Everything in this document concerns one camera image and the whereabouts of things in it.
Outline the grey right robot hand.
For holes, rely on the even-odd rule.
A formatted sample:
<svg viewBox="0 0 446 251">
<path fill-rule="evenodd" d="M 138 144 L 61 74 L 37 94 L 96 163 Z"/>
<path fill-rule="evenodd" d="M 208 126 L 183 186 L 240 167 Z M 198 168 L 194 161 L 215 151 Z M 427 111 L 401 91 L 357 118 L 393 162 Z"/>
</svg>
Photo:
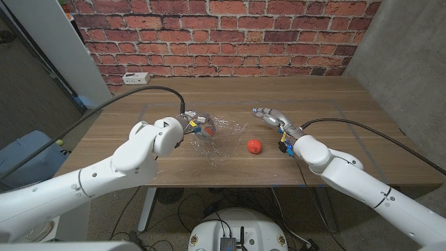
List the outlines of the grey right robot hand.
<svg viewBox="0 0 446 251">
<path fill-rule="evenodd" d="M 269 109 L 265 107 L 254 108 L 252 115 L 260 118 L 263 122 L 271 127 L 277 127 L 284 132 L 288 137 L 299 139 L 305 136 L 302 129 L 299 129 L 285 114 L 277 109 Z"/>
</svg>

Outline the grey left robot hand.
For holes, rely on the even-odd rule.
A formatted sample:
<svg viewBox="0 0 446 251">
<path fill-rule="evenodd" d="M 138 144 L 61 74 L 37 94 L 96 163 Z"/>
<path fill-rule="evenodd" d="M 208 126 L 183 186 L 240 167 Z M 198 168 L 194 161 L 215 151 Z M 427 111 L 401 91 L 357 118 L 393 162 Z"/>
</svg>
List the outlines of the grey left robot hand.
<svg viewBox="0 0 446 251">
<path fill-rule="evenodd" d="M 183 134 L 193 133 L 201 140 L 210 140 L 215 132 L 215 123 L 211 116 L 204 112 L 188 110 L 175 116 L 183 127 Z"/>
</svg>

